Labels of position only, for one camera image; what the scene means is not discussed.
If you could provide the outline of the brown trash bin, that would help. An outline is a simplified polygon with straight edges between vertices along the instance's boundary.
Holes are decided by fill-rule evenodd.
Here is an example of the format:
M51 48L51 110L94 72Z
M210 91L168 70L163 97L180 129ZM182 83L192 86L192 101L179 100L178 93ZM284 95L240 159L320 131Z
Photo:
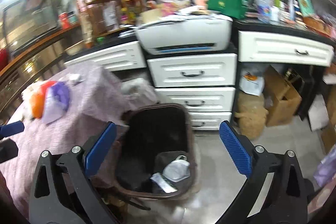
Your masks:
M194 134L187 109L160 103L131 112L127 130L113 144L113 186L123 195L143 200L181 200L191 193L197 178ZM189 177L171 182L176 192L166 193L151 176L162 173L177 156L190 164Z

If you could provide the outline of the purple grey tablecloth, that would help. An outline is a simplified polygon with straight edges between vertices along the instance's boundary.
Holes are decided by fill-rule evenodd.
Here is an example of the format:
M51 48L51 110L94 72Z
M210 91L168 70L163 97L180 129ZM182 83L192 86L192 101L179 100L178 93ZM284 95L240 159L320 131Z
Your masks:
M68 152L83 145L105 128L108 121L122 125L122 115L153 105L158 99L154 88L142 77L123 83L117 76L92 61L71 65L54 75L54 81L79 74L82 82L71 85L70 107L58 120L45 124L40 119L25 120L25 130L11 139L18 146L17 157L1 164L1 173L14 205L29 215L29 196L40 154Z

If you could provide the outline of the clear plastic wrapper in bin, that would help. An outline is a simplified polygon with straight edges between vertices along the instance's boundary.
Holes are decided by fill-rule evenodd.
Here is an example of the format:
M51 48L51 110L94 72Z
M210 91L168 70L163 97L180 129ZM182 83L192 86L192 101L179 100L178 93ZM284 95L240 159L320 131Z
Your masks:
M172 182L180 182L190 176L190 163L187 156L179 155L163 170L163 176Z

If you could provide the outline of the white desk drawer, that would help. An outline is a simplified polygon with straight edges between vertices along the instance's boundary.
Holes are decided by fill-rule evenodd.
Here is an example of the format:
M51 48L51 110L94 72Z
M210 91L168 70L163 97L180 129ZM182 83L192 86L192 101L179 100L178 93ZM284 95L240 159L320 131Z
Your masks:
M334 48L311 39L269 32L239 31L239 61L329 67Z
M110 72L142 69L147 67L142 48L138 41L121 44L88 53L66 61L66 66L92 61Z

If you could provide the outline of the wooden railing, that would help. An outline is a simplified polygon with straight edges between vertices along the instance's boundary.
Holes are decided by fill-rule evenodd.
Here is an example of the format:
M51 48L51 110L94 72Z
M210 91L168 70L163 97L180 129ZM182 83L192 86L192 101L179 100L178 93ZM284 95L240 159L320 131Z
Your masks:
M39 40L1 71L1 123L6 123L23 102L25 88L64 69L66 49L81 40L80 24L75 23Z

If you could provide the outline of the purple plastic bag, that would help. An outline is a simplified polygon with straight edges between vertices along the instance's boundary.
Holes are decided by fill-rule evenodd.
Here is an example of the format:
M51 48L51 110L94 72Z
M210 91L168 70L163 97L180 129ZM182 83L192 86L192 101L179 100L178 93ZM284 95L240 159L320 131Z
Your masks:
M48 87L45 95L45 104L42 114L42 122L50 124L59 120L70 106L70 89L61 81Z

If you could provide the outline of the white left desk drawer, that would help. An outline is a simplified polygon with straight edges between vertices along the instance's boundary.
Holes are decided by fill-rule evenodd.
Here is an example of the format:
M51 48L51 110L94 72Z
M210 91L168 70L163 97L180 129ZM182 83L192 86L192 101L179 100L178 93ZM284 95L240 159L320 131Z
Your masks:
M147 67L142 48L138 41L121 44L88 53L66 61L66 66L92 61L110 72L142 69Z

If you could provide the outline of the wooden shelf rack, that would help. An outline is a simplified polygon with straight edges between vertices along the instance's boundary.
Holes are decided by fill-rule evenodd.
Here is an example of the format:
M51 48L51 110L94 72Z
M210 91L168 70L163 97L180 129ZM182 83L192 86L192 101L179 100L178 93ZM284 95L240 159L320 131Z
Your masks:
M145 0L77 0L83 39L91 47L97 38L135 25Z

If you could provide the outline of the white right desk drawer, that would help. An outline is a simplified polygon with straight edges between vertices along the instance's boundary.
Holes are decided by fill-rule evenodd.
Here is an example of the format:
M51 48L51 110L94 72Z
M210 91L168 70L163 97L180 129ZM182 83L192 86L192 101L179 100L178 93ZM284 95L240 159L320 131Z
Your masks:
M311 39L269 32L239 31L239 61L329 67L334 48Z

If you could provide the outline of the white printer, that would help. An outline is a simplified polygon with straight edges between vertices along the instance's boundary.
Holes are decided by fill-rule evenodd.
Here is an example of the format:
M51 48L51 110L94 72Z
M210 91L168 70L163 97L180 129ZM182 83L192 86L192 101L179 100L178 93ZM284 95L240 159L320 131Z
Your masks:
M232 23L225 15L169 15L134 32L152 55L222 51L230 43Z

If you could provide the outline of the white paper bag under desk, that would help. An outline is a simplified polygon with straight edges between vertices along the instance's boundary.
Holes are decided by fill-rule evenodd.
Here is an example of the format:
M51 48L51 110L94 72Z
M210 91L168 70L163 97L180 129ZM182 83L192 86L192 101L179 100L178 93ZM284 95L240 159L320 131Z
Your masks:
M264 90L264 77L260 72L242 70L239 87L240 90L252 96L260 96Z

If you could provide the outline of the burlap sack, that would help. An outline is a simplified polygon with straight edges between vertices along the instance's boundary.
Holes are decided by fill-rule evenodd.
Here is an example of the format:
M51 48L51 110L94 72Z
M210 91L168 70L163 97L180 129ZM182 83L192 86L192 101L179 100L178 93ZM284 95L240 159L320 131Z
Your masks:
M257 139L266 124L268 110L264 107L264 96L253 96L239 92L238 111L235 117L238 119L240 133L249 140Z

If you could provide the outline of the brown cardboard box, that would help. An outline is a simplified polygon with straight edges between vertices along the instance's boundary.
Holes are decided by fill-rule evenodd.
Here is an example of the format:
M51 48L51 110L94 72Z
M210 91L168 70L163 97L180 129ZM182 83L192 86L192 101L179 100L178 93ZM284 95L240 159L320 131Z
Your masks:
M272 66L264 72L264 81L265 108L268 110L266 126L289 124L301 104L301 96Z

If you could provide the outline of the white drawer cabinet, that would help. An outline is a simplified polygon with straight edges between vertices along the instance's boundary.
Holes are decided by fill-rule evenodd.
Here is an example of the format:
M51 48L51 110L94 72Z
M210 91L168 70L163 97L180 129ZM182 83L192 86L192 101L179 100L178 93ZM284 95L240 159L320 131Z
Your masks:
M230 122L236 96L236 53L149 59L155 91L162 102L178 103L195 131L215 131Z

